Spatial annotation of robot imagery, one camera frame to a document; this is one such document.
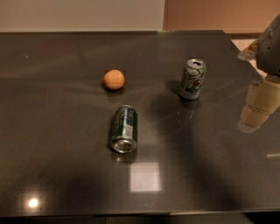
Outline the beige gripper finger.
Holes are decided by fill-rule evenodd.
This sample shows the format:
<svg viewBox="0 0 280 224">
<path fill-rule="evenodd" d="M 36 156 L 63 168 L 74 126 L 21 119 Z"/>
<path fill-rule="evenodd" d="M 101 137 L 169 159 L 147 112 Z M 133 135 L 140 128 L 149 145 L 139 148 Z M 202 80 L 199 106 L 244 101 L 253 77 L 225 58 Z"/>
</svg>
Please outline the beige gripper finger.
<svg viewBox="0 0 280 224">
<path fill-rule="evenodd" d="M 256 39 L 248 47 L 239 52 L 237 58 L 244 61 L 256 60 L 257 50 L 258 40 Z"/>
<path fill-rule="evenodd" d="M 253 133 L 280 107 L 280 77 L 267 75 L 262 80 L 253 80 L 245 102 L 238 128 L 243 133 Z"/>
</svg>

